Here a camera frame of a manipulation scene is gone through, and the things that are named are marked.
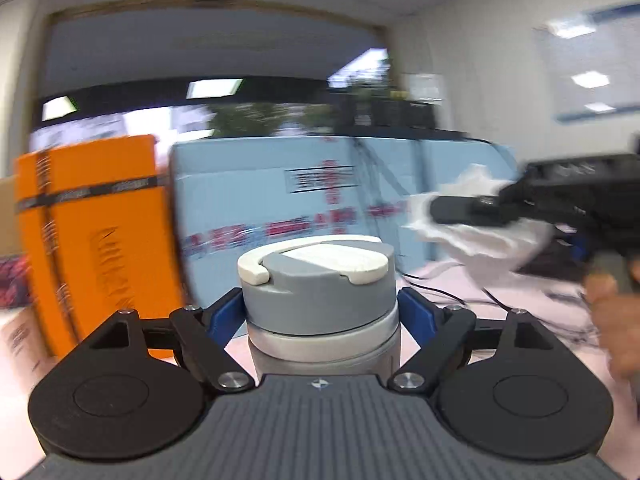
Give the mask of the person right hand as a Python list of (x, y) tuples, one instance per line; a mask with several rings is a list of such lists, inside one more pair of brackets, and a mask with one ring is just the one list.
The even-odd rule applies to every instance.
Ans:
[(600, 346), (610, 358), (611, 375), (633, 378), (640, 363), (638, 292), (621, 292), (614, 276), (602, 270), (588, 274), (584, 287)]

